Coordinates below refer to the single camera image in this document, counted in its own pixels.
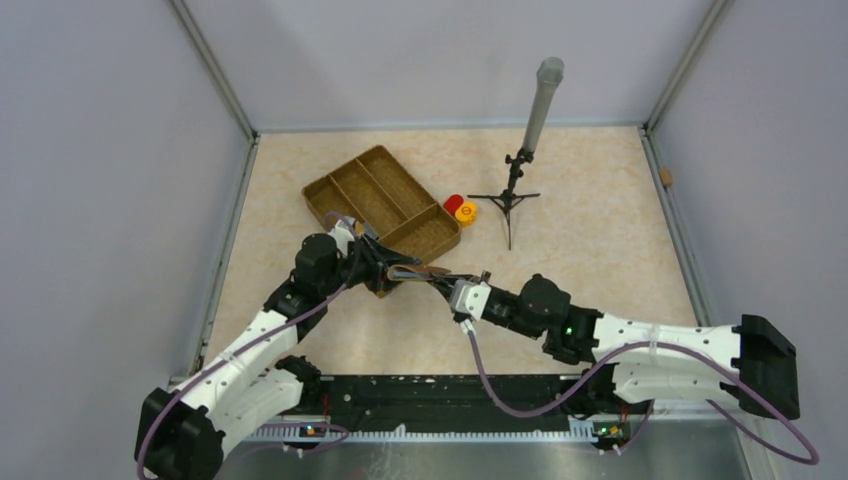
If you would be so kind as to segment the brown leather card holder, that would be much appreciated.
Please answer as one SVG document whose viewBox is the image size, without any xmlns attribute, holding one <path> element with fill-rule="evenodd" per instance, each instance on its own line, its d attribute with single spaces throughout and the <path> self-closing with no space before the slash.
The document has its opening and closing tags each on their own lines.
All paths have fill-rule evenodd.
<svg viewBox="0 0 848 480">
<path fill-rule="evenodd" d="M 432 282 L 451 271 L 447 268 L 423 264 L 397 264 L 386 271 L 386 279 L 390 282 Z"/>
</svg>

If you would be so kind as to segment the woven brown divided tray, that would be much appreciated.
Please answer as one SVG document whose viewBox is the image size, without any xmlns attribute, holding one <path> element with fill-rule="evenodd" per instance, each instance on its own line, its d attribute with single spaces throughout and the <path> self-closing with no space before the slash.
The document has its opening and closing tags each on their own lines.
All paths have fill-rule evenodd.
<svg viewBox="0 0 848 480">
<path fill-rule="evenodd" d="M 335 211 L 368 224 L 385 247 L 431 264 L 461 239 L 458 221 L 377 145 L 301 190 L 320 223 Z"/>
</svg>

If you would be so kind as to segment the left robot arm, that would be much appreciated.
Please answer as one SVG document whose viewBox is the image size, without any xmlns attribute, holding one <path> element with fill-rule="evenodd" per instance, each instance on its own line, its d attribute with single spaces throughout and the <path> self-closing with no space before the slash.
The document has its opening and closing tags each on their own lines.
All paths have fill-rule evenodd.
<svg viewBox="0 0 848 480">
<path fill-rule="evenodd" d="M 359 222 L 333 213 L 327 231 L 304 238 L 289 276 L 245 330 L 210 364 L 142 405 L 134 452 L 140 479 L 213 479 L 229 454 L 273 416 L 319 404 L 314 380 L 272 363 L 298 345 L 331 302 L 358 285 L 394 287 L 395 265 L 421 264 L 359 232 Z"/>
</svg>

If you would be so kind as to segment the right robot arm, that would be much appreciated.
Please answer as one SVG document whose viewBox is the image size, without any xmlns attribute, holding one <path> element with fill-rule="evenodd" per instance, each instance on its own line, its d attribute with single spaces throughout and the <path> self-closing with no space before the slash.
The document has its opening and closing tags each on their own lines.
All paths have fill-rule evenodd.
<svg viewBox="0 0 848 480">
<path fill-rule="evenodd" d="M 680 327 L 579 307 L 552 280 L 533 275 L 512 293 L 487 277 L 439 273 L 429 280 L 457 321 L 487 321 L 528 338 L 568 365 L 600 370 L 586 385 L 589 404 L 612 412 L 650 400 L 735 404 L 763 418 L 800 417 L 797 349 L 766 318 L 736 325 Z"/>
</svg>

